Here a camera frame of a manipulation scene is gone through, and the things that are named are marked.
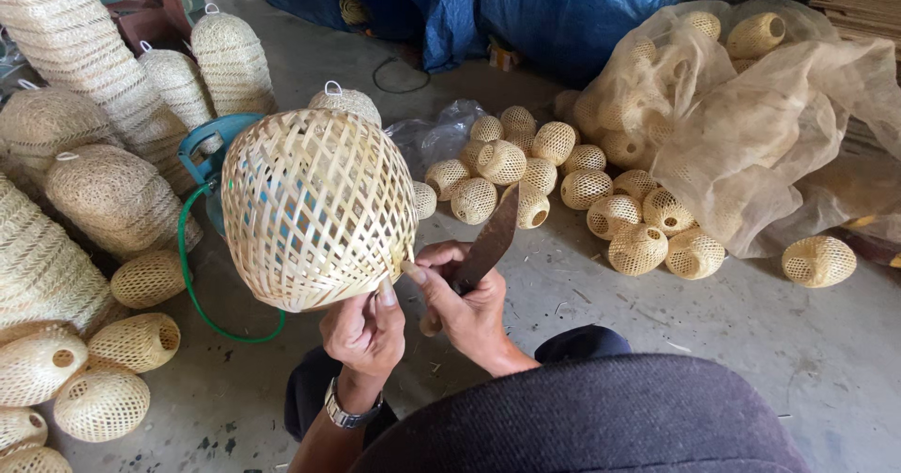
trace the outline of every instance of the fingernail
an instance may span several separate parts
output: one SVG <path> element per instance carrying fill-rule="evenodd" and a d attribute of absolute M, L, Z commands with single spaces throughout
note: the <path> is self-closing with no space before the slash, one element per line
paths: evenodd
<path fill-rule="evenodd" d="M 417 264 L 409 260 L 404 260 L 400 263 L 400 270 L 404 272 L 404 274 L 410 276 L 413 281 L 419 284 L 425 284 L 428 281 L 429 277 L 425 275 L 425 271 L 423 271 Z"/>
<path fill-rule="evenodd" d="M 378 284 L 378 301 L 382 305 L 388 307 L 397 304 L 397 295 L 394 293 L 394 287 L 391 286 L 390 276 L 386 276 L 385 279 Z"/>

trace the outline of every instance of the plastic bag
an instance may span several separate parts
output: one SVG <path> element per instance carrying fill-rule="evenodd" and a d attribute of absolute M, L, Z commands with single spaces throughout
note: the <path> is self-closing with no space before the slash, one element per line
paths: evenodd
<path fill-rule="evenodd" d="M 698 12 L 714 15 L 720 31 Z M 749 41 L 782 38 L 754 61 L 734 64 L 723 45 L 733 28 L 766 13 L 779 17 Z M 738 74 L 735 66 L 747 68 Z M 851 114 L 901 157 L 894 45 L 841 41 L 825 16 L 789 0 L 664 7 L 617 44 L 574 107 L 580 129 L 609 161 L 649 170 L 739 258 L 784 248 L 753 241 L 805 203 L 794 183 L 839 154 Z M 798 237 L 790 240 L 817 231 L 793 229 Z"/>
<path fill-rule="evenodd" d="M 472 123 L 488 113 L 474 99 L 458 99 L 438 114 L 436 122 L 403 120 L 385 129 L 410 168 L 413 180 L 424 182 L 435 162 L 456 158 L 469 141 Z"/>

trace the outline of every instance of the metal watch strap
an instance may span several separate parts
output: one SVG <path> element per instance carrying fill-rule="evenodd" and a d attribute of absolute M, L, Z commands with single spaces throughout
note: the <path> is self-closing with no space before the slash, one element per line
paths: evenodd
<path fill-rule="evenodd" d="M 366 413 L 355 415 L 345 412 L 341 405 L 338 404 L 338 376 L 332 378 L 332 383 L 329 384 L 328 390 L 325 391 L 325 412 L 329 414 L 329 418 L 332 419 L 335 425 L 343 429 L 356 429 L 370 423 L 376 418 L 378 410 L 381 408 L 382 393 L 379 392 L 376 403 Z"/>

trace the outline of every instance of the concrete floor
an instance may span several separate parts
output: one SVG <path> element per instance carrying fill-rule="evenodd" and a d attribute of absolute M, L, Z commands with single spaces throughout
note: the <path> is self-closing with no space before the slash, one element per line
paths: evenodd
<path fill-rule="evenodd" d="M 482 60 L 434 76 L 416 94 L 387 94 L 369 76 L 396 53 L 393 46 L 316 27 L 265 0 L 209 1 L 253 26 L 282 110 L 306 106 L 330 79 L 369 94 L 386 126 L 433 119 L 457 98 L 499 111 L 513 104 L 541 106 L 562 89 L 538 76 L 498 72 Z M 389 68 L 392 86 L 421 80 L 402 63 Z M 479 228 L 457 221 L 447 204 L 420 225 L 417 249 L 476 236 Z M 524 351 L 588 323 L 619 331 L 639 352 L 683 353 L 670 343 L 679 345 L 735 370 L 777 414 L 791 415 L 782 422 L 813 470 L 901 470 L 899 271 L 861 262 L 847 281 L 820 290 L 787 281 L 778 260 L 728 259 L 715 275 L 695 282 L 665 268 L 633 278 L 616 273 L 603 256 L 592 260 L 607 243 L 590 235 L 584 216 L 565 208 L 555 192 L 545 225 L 517 232 L 498 266 L 509 286 L 505 323 Z M 224 241 L 208 222 L 204 226 L 206 237 L 190 259 L 209 315 L 227 329 L 268 333 L 276 310 L 252 298 Z M 400 414 L 487 378 L 444 336 L 422 337 L 419 297 L 405 278 L 397 291 L 407 316 L 407 348 L 386 395 Z M 321 342 L 322 313 L 290 315 L 275 341 L 247 345 L 213 332 L 186 294 L 154 311 L 176 319 L 182 346 L 171 362 L 143 375 L 152 406 L 139 429 L 113 442 L 86 444 L 54 428 L 51 446 L 76 472 L 285 471 L 297 448 L 282 426 L 285 384 L 304 352 Z M 44 405 L 44 414 L 50 408 Z"/>

